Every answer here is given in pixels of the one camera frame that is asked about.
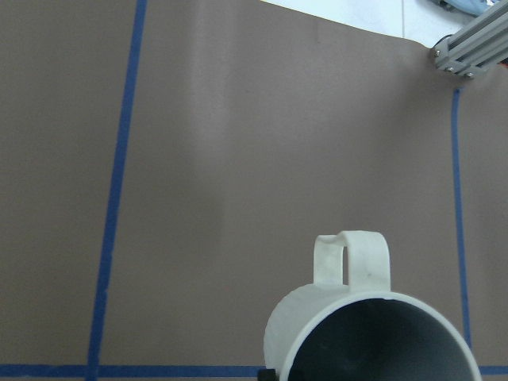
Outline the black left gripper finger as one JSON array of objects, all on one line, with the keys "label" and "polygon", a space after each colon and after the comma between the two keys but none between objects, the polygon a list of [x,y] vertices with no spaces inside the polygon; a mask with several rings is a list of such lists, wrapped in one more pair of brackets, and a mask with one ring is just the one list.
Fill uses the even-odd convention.
[{"label": "black left gripper finger", "polygon": [[257,381],[278,381],[278,376],[275,369],[260,369],[257,372]]}]

